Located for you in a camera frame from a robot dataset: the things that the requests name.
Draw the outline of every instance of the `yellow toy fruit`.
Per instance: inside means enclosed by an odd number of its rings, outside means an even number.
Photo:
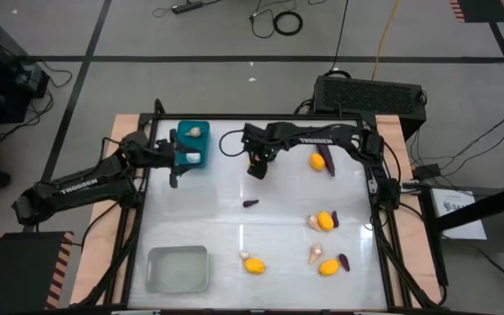
[[[318,268],[318,272],[320,272],[320,275],[328,277],[338,272],[339,268],[340,262],[338,262],[337,259],[328,259],[327,261],[322,262],[320,268]]]
[[[249,258],[244,261],[244,269],[251,274],[259,275],[265,272],[266,266],[258,258]]]
[[[318,153],[311,154],[311,167],[316,171],[324,170],[326,163],[324,162],[324,158]]]
[[[330,232],[333,230],[332,216],[328,212],[322,211],[318,213],[317,219],[318,219],[318,225],[323,230],[325,230],[326,232]]]

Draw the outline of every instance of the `gray floor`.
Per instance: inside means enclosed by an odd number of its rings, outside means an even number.
[[[295,37],[261,40],[250,32],[248,16],[256,1],[231,0],[185,15],[154,18],[151,10],[181,1],[113,1],[95,55],[101,56],[257,56],[334,54],[345,2],[308,6],[297,0],[304,29]],[[83,56],[103,0],[0,0],[0,24],[33,55]],[[392,1],[352,0],[341,56],[374,56]],[[281,7],[276,4],[274,10]],[[257,21],[257,31],[269,31]],[[504,36],[504,24],[500,24]],[[447,0],[403,0],[390,27],[384,56],[502,57],[487,24],[461,24]],[[76,75],[81,63],[55,62]],[[159,97],[170,113],[290,113],[310,96],[317,75],[330,65],[310,62],[93,62],[80,90],[54,177],[89,167],[98,158],[100,139],[109,135],[120,113],[149,112]],[[338,64],[355,78],[368,79],[370,63]],[[53,74],[61,81],[59,74]],[[19,231],[12,201],[40,179],[53,139],[74,87],[52,89],[53,110],[34,127],[21,129],[1,146],[0,168],[13,176],[0,190],[0,232]],[[504,64],[381,64],[378,80],[421,84],[429,94],[428,121],[421,129],[421,155],[459,151],[504,116]],[[0,127],[6,130],[9,126]],[[494,144],[504,126],[467,155]],[[504,142],[451,176],[460,186],[504,187]],[[90,206],[59,213],[41,225],[73,230],[88,225]],[[504,278],[467,248],[444,246],[451,285],[446,305],[455,310],[504,314]],[[504,255],[494,257],[504,266]],[[66,305],[78,266],[73,254],[67,273]]]

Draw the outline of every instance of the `wooden table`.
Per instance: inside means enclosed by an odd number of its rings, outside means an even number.
[[[113,139],[121,139],[130,132],[135,131],[137,129],[138,120],[139,115],[117,115],[111,137]],[[379,133],[384,137],[392,150],[394,150],[400,161],[402,181],[411,179],[410,160],[408,159],[398,117],[394,115],[377,116],[377,124]],[[112,154],[115,150],[116,145],[111,143],[108,147],[107,155]],[[388,150],[385,153],[385,158],[388,165],[390,165],[392,176],[395,177],[397,175],[395,167],[396,162]],[[419,211],[417,197],[403,195],[402,203],[412,206]],[[112,201],[103,201],[95,204],[91,221],[108,209],[112,204]],[[85,249],[81,255],[77,277],[75,278],[73,294],[70,301],[71,304],[81,301],[98,283],[110,265],[120,220],[120,212],[121,209],[117,206],[111,213],[103,217],[98,224],[95,224],[88,234],[85,242]],[[128,219],[126,237],[130,233],[130,223],[132,220],[132,218]],[[403,261],[406,268],[430,299],[438,302],[441,296],[424,224],[413,213],[401,207],[395,211],[395,220],[402,247]],[[392,266],[391,263],[388,265],[395,304],[403,305],[398,275],[394,266]],[[116,276],[115,295],[112,299],[114,303],[120,302],[124,274],[125,262]],[[412,298],[412,301],[414,306],[417,306],[415,299]]]

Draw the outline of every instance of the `teal bin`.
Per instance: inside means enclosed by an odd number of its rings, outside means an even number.
[[[188,131],[190,131],[190,129],[194,127],[199,127],[199,129],[201,130],[201,136],[199,137],[186,136],[186,133],[188,133]],[[192,168],[206,167],[207,149],[209,147],[209,122],[180,121],[178,123],[176,140],[178,143],[183,144],[186,147],[199,150],[200,153],[199,163],[190,163],[186,158],[185,153],[176,152],[176,158],[175,158],[176,165],[184,165]]]

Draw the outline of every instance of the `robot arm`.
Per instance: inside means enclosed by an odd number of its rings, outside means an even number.
[[[175,129],[171,130],[170,139],[170,142],[157,141],[158,148],[152,150],[146,147],[148,139],[142,131],[133,132],[118,143],[114,154],[96,166],[50,182],[36,183],[12,205],[18,222],[35,225],[57,212],[103,200],[118,201],[121,207],[136,207],[142,197],[131,176],[134,168],[169,167],[171,186],[176,188],[177,176],[187,171],[174,164],[176,151],[191,149],[176,144]]]
[[[373,178],[368,181],[371,196],[383,207],[398,208],[400,186],[396,179],[388,178],[382,166],[384,139],[370,130],[343,123],[298,127],[291,122],[272,122],[266,129],[246,123],[241,141],[250,160],[248,174],[258,179],[263,179],[268,162],[273,161],[280,150],[288,151],[299,144],[337,145],[371,171]]]

